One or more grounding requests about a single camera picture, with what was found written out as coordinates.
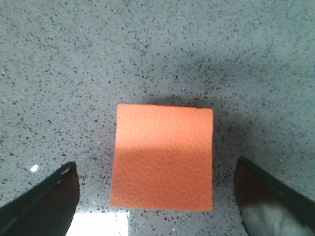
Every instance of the white speck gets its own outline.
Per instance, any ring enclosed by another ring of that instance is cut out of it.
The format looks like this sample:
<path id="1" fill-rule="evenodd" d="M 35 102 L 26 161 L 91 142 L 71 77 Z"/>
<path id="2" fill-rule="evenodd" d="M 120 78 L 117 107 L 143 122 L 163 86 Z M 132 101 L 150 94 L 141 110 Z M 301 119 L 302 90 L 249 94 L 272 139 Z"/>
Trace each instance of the white speck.
<path id="1" fill-rule="evenodd" d="M 36 172 L 38 170 L 38 165 L 33 165 L 32 167 L 31 167 L 31 171 L 32 172 Z"/>

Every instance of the speckled gray countertop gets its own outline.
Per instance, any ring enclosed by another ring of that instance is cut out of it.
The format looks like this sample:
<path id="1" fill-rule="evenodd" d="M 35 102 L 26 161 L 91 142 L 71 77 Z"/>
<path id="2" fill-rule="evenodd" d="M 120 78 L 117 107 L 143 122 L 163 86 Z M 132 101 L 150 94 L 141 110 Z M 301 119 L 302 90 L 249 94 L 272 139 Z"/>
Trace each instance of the speckled gray countertop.
<path id="1" fill-rule="evenodd" d="M 77 211 L 125 213 L 130 236 L 246 235 L 240 156 L 315 200 L 314 16 L 311 0 L 0 1 L 0 206 L 76 161 Z M 214 109 L 213 211 L 108 205 L 118 103 Z"/>

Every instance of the orange square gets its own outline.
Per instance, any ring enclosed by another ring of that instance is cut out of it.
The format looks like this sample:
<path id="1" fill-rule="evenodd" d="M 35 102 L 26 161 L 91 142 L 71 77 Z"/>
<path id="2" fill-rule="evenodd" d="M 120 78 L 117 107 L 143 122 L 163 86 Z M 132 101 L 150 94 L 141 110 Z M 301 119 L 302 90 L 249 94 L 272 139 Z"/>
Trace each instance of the orange square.
<path id="1" fill-rule="evenodd" d="M 212 210 L 213 110 L 118 105 L 111 205 Z"/>

